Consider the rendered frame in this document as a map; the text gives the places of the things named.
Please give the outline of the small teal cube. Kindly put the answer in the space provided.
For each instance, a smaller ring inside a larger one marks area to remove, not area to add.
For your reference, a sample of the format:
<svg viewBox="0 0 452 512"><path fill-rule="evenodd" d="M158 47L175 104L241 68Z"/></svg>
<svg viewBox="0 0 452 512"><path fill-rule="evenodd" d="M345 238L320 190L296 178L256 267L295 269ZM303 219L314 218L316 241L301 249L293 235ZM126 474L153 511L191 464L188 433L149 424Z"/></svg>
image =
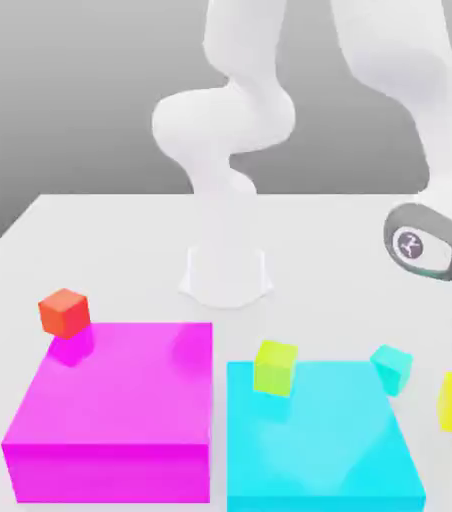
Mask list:
<svg viewBox="0 0 452 512"><path fill-rule="evenodd" d="M370 357L387 395L396 397L410 377L413 356L387 344L381 345Z"/></svg>

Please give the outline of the small lime green cube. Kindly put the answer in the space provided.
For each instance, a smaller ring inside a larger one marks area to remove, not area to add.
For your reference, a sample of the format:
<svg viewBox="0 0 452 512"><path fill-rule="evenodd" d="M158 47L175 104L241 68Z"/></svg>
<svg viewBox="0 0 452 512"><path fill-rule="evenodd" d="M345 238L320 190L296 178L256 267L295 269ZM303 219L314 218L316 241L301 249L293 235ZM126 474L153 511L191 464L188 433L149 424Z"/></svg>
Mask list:
<svg viewBox="0 0 452 512"><path fill-rule="evenodd" d="M264 340L254 360L254 390L289 397L297 355L296 345Z"/></svg>

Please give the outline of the small red cube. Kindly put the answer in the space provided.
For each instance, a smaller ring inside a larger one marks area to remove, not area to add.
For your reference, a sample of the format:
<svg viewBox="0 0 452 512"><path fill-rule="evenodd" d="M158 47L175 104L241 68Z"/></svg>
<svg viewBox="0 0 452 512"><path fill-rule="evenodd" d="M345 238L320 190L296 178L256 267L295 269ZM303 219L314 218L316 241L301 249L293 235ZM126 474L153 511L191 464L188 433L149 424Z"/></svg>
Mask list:
<svg viewBox="0 0 452 512"><path fill-rule="evenodd" d="M70 339L91 323L87 297L62 288L38 303L45 332Z"/></svg>

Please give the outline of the large cyan box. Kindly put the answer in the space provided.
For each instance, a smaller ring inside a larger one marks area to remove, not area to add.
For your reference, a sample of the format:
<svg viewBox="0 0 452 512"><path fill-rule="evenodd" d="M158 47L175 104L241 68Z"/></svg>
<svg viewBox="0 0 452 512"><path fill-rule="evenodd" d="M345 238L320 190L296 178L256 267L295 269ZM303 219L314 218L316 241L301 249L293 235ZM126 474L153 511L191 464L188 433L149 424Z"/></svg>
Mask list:
<svg viewBox="0 0 452 512"><path fill-rule="evenodd" d="M227 366L227 512L424 512L426 493L367 361L300 362L290 397Z"/></svg>

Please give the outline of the large magenta box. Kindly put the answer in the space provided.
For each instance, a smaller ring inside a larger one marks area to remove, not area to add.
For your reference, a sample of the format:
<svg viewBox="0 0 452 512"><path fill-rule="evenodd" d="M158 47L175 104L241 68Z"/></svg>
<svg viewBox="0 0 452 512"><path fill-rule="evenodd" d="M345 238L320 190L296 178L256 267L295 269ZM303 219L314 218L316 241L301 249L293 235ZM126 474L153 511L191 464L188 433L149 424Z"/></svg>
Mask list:
<svg viewBox="0 0 452 512"><path fill-rule="evenodd" d="M3 438L20 503L206 503L213 328L95 323L54 339Z"/></svg>

